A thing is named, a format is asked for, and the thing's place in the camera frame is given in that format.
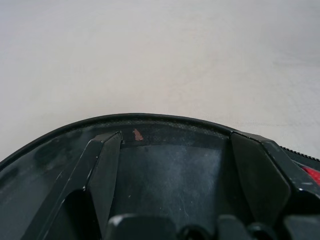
white wall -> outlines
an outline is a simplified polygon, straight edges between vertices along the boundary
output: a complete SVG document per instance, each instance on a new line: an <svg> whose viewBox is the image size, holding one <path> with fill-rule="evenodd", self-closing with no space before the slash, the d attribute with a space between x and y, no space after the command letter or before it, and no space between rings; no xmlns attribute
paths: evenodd
<svg viewBox="0 0 320 240"><path fill-rule="evenodd" d="M318 0L0 0L0 159L99 115L181 115L320 158Z"/></svg>

black plastic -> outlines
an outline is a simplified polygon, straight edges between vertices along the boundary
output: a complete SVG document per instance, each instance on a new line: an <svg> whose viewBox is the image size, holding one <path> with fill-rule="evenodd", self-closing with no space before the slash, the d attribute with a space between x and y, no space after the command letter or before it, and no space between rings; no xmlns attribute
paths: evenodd
<svg viewBox="0 0 320 240"><path fill-rule="evenodd" d="M110 219L105 240L176 240L176 227L164 217L118 215Z"/></svg>
<svg viewBox="0 0 320 240"><path fill-rule="evenodd" d="M128 218L131 238L168 224L179 240L293 239L288 216L320 213L320 188L304 166L317 170L320 162L215 123L92 118L0 163L0 239L103 239L113 236L114 216Z"/></svg>
<svg viewBox="0 0 320 240"><path fill-rule="evenodd" d="M320 239L320 215L291 215L284 222L292 240Z"/></svg>

